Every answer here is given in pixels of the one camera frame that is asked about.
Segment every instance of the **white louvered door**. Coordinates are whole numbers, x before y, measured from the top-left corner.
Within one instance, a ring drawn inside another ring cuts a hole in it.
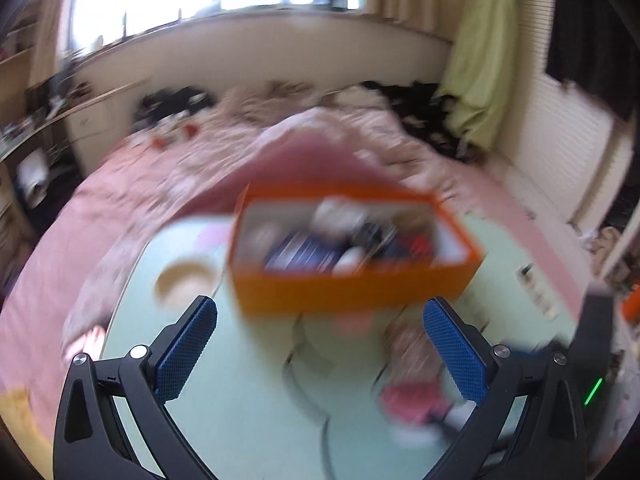
[[[594,180],[614,117],[595,98],[545,73],[554,0],[520,0],[518,61],[497,151],[573,218]]]

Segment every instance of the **green light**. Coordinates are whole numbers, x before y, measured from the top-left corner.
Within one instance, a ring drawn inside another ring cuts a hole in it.
[[[591,402],[591,397],[594,396],[594,394],[596,393],[597,389],[600,387],[601,384],[602,384],[602,377],[598,379],[598,382],[593,387],[593,390],[591,390],[591,393],[589,394],[589,397],[587,397],[587,400],[584,401],[584,405],[585,406]]]

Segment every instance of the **light green table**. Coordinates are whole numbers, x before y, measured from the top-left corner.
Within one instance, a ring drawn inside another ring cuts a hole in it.
[[[158,274],[172,261],[204,253],[223,266],[226,244],[205,243],[203,231],[222,232],[232,218],[199,217],[165,228],[146,247],[114,314],[103,358],[149,344],[181,312],[159,308],[153,295]],[[574,322],[541,276],[536,279],[559,311],[546,320],[516,279],[529,255],[504,230],[479,218],[464,219],[487,256],[454,307],[463,319],[478,311],[490,320],[484,335],[533,348],[556,335],[569,340]],[[234,306],[223,279],[214,296],[218,326],[169,414],[201,459],[221,480],[421,480],[446,444],[399,444],[397,428],[377,406],[376,383],[385,364],[380,337],[398,310],[380,310],[366,333],[343,332],[335,316],[247,320]],[[422,307],[402,317],[419,322]],[[305,351],[293,347],[306,341]],[[444,378],[452,395],[454,386]],[[127,404],[116,405],[143,466],[160,473]],[[510,424],[522,404],[514,404]]]

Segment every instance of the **silver bolt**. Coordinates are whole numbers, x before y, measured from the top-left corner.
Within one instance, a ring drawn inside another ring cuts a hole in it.
[[[554,354],[554,361],[557,364],[564,366],[566,364],[566,357],[564,357],[560,352],[556,352]]]
[[[505,345],[496,345],[494,346],[494,354],[496,354],[498,357],[506,359],[511,355],[511,350],[509,350],[509,348]]]
[[[74,360],[73,360],[76,366],[83,364],[85,361],[86,361],[86,354],[78,354],[76,357],[74,357]]]
[[[146,346],[144,345],[138,345],[138,346],[134,346],[130,351],[129,351],[129,355],[131,357],[133,357],[134,359],[140,359],[143,358],[146,355]]]

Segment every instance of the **blue gripper pad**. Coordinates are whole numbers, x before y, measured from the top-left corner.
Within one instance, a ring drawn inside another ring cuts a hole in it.
[[[180,395],[216,328],[217,320],[216,304],[211,298],[206,298],[158,361],[154,395],[160,402],[176,399]]]
[[[462,396],[479,405],[486,395],[486,369],[476,352],[437,300],[424,306],[422,322]]]

